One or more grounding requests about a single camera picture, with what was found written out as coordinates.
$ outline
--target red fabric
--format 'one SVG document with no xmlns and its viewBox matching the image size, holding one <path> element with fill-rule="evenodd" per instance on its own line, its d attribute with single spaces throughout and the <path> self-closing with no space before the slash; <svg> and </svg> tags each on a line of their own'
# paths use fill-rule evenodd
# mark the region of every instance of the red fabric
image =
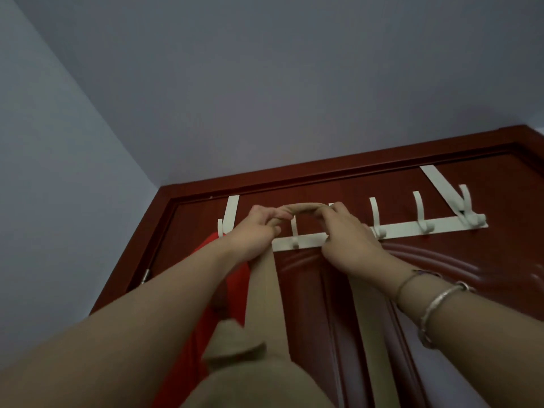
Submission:
<svg viewBox="0 0 544 408">
<path fill-rule="evenodd" d="M 210 235 L 195 251 L 217 238 L 217 233 Z M 227 276 L 228 310 L 230 316 L 242 326 L 245 321 L 245 304 L 248 298 L 249 272 L 248 264 L 244 263 Z M 178 408 L 200 381 L 208 376 L 201 358 L 218 322 L 219 318 L 215 312 L 207 306 L 155 396 L 153 408 Z"/>
</svg>

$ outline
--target bracelet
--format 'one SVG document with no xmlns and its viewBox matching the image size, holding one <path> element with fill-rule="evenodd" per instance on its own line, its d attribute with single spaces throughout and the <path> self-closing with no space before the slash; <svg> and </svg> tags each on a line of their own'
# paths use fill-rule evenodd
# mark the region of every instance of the bracelet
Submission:
<svg viewBox="0 0 544 408">
<path fill-rule="evenodd" d="M 412 269 L 412 274 L 407 277 L 401 284 L 400 286 L 397 288 L 397 293 L 395 294 L 395 298 L 393 299 L 393 302 L 395 302 L 397 304 L 397 308 L 399 309 L 399 311 L 403 312 L 404 311 L 402 309 L 400 309 L 400 306 L 399 306 L 399 298 L 400 298 L 400 293 L 402 292 L 403 288 L 408 284 L 408 282 L 410 282 L 412 279 L 420 276 L 420 275 L 434 275 L 434 276 L 437 276 L 439 277 L 440 279 L 443 279 L 442 275 L 441 274 L 438 274 L 436 272 L 430 272 L 428 270 L 423 270 L 423 269 Z"/>
<path fill-rule="evenodd" d="M 472 291 L 473 289 L 467 285 L 465 282 L 456 282 L 454 286 L 452 286 L 449 289 L 446 289 L 444 292 L 442 292 L 440 295 L 438 295 L 436 298 L 434 298 L 429 306 L 426 308 L 425 313 L 419 320 L 419 329 L 417 336 L 424 347 L 429 349 L 435 349 L 436 346 L 434 343 L 432 343 L 431 339 L 427 336 L 427 322 L 429 321 L 430 316 L 432 313 L 437 310 L 437 308 L 442 304 L 442 302 L 445 301 L 445 299 L 450 296 L 451 294 L 457 292 L 457 291 Z"/>
</svg>

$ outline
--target door frame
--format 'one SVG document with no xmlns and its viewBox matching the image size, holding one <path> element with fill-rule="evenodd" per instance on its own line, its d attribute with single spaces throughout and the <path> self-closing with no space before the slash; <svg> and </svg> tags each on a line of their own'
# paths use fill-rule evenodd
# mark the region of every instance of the door frame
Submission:
<svg viewBox="0 0 544 408">
<path fill-rule="evenodd" d="M 514 154 L 544 176 L 544 136 L 528 126 L 512 126 L 316 162 L 161 186 L 114 267 L 91 313 L 139 285 L 160 247 L 179 204 L 493 154 Z"/>
</svg>

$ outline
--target hook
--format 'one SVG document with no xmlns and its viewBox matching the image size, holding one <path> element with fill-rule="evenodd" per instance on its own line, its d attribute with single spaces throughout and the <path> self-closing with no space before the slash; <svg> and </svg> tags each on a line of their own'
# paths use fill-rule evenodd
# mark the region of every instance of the hook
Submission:
<svg viewBox="0 0 544 408">
<path fill-rule="evenodd" d="M 472 211 L 472 198 L 470 192 L 468 191 L 468 187 L 465 184 L 460 184 L 459 188 L 461 189 L 461 193 L 463 195 L 463 214 L 465 215 L 465 219 L 467 220 L 468 224 L 472 227 L 484 226 L 486 222 L 485 215 Z"/>
<path fill-rule="evenodd" d="M 299 248 L 299 230 L 296 228 L 296 216 L 291 219 L 291 230 L 293 231 L 293 247 Z"/>
<path fill-rule="evenodd" d="M 376 239 L 384 239 L 387 235 L 387 231 L 380 226 L 380 213 L 377 210 L 377 202 L 375 197 L 371 197 L 372 216 L 374 217 L 374 235 Z"/>
<path fill-rule="evenodd" d="M 431 233 L 435 229 L 435 224 L 431 223 L 429 220 L 425 220 L 425 212 L 423 210 L 423 200 L 421 199 L 421 194 L 418 191 L 412 193 L 413 197 L 416 199 L 417 224 L 423 233 Z"/>
<path fill-rule="evenodd" d="M 223 219 L 217 219 L 217 235 L 223 237 Z"/>
</svg>

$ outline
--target ceiling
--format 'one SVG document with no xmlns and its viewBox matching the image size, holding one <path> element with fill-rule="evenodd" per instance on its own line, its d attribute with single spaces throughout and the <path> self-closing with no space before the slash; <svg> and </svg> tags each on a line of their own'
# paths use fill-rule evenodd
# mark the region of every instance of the ceiling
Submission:
<svg viewBox="0 0 544 408">
<path fill-rule="evenodd" d="M 544 0 L 15 0 L 156 185 L 544 125 Z"/>
</svg>

